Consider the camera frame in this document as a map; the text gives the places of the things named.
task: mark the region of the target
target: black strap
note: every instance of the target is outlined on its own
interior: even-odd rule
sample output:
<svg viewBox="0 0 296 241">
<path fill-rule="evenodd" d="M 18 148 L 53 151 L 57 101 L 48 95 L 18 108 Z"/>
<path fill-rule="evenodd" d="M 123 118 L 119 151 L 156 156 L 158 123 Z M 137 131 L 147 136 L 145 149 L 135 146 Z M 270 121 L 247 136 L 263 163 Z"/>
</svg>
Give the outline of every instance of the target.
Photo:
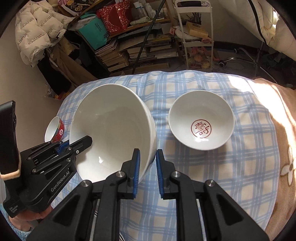
<svg viewBox="0 0 296 241">
<path fill-rule="evenodd" d="M 253 13 L 254 13 L 255 20 L 256 20 L 256 24 L 257 24 L 257 29 L 258 29 L 258 31 L 259 31 L 259 34 L 260 34 L 260 36 L 263 38 L 264 43 L 267 45 L 266 40 L 265 40 L 265 38 L 263 37 L 263 35 L 262 35 L 262 33 L 261 33 L 261 28 L 260 28 L 259 18 L 258 18 L 258 14 L 257 14 L 257 12 L 256 12 L 256 8 L 255 8 L 255 6 L 254 6 L 252 0 L 248 0 L 248 1 L 249 1 L 249 3 L 250 3 L 251 8 L 252 8 Z"/>
</svg>

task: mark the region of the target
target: large white bowl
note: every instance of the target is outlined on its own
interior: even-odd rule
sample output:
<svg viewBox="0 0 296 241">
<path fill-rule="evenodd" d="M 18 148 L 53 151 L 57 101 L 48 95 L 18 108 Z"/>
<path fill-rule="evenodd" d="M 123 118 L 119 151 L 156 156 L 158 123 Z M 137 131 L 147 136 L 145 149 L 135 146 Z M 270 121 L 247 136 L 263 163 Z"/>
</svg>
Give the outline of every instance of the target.
<svg viewBox="0 0 296 241">
<path fill-rule="evenodd" d="M 123 162 L 140 149 L 139 181 L 156 153 L 155 123 L 148 107 L 130 89 L 117 84 L 101 85 L 78 106 L 70 130 L 70 143 L 89 135 L 92 146 L 77 155 L 82 179 L 104 180 L 119 171 Z"/>
<path fill-rule="evenodd" d="M 226 143 L 234 129 L 228 103 L 209 91 L 191 91 L 175 100 L 168 114 L 173 135 L 197 150 L 212 150 Z"/>
</svg>

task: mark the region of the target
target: white rolling cart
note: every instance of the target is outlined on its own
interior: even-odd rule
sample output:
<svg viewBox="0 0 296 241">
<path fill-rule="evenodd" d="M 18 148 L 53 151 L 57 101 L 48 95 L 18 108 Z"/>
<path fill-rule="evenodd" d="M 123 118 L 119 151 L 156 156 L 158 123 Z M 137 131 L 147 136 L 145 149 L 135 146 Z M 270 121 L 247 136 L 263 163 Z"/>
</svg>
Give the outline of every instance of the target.
<svg viewBox="0 0 296 241">
<path fill-rule="evenodd" d="M 183 37 L 182 43 L 183 43 L 183 47 L 184 47 L 184 50 L 185 50 L 186 69 L 189 69 L 187 48 L 188 47 L 201 47 L 201 46 L 204 46 L 204 47 L 211 47 L 210 68 L 209 69 L 201 69 L 201 70 L 212 70 L 213 69 L 214 40 L 213 40 L 213 16 L 212 16 L 211 3 L 209 1 L 207 1 L 207 0 L 203 0 L 202 2 L 207 2 L 208 3 L 208 7 L 178 7 L 179 2 L 186 2 L 186 1 L 198 1 L 198 0 L 176 0 L 175 1 L 175 10 L 176 10 L 176 13 L 178 15 L 179 24 L 180 24 L 180 27 L 181 27 L 182 37 Z M 186 40 L 185 39 L 180 13 L 194 13 L 194 12 L 198 12 L 198 13 L 205 12 L 205 13 L 210 14 L 210 19 L 211 19 L 211 31 L 210 32 L 211 32 L 211 35 L 209 37 L 212 39 L 211 43 L 203 43 L 203 42 L 198 41 L 198 40 Z"/>
</svg>

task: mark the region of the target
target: plaid fabric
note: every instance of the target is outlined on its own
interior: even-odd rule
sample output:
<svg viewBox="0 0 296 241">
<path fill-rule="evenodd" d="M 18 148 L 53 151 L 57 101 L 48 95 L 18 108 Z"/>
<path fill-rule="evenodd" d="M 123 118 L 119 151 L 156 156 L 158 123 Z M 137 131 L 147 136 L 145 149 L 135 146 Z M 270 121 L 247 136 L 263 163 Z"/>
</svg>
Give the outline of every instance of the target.
<svg viewBox="0 0 296 241">
<path fill-rule="evenodd" d="M 125 85 L 146 103 L 157 128 L 157 147 L 165 159 L 192 179 L 213 179 L 265 229 L 276 200 L 279 178 L 279 150 L 268 110 L 253 94 L 243 77 L 199 71 L 111 77 L 79 86 L 63 102 L 58 116 L 65 124 L 64 140 L 82 99 L 95 87 L 106 83 Z M 230 140 L 221 148 L 197 151 L 182 145 L 168 126 L 168 112 L 180 95 L 192 90 L 208 90 L 231 106 L 236 123 Z M 56 206 L 79 182 L 78 174 L 53 202 Z M 128 240 L 176 240 L 176 202 L 159 195 L 155 162 L 139 183 L 135 200 L 121 202 L 121 232 Z"/>
</svg>

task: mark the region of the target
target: metal screw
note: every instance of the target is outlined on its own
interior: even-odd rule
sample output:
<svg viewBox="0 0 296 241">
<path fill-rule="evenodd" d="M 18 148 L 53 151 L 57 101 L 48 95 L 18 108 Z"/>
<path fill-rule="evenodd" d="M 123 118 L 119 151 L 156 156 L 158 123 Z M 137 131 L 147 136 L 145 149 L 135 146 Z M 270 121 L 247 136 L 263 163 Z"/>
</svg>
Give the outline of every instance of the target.
<svg viewBox="0 0 296 241">
<path fill-rule="evenodd" d="M 88 187 L 90 184 L 91 184 L 91 182 L 89 180 L 83 180 L 81 182 L 81 186 L 83 186 L 83 187 Z"/>
<path fill-rule="evenodd" d="M 180 177 L 181 173 L 179 171 L 174 171 L 174 172 L 172 172 L 172 176 L 173 177 Z"/>
<path fill-rule="evenodd" d="M 214 181 L 214 180 L 207 180 L 205 183 L 206 183 L 209 187 L 213 187 L 213 186 L 215 186 L 215 181 Z"/>
<path fill-rule="evenodd" d="M 123 171 L 118 171 L 116 177 L 124 177 L 125 173 Z"/>
</svg>

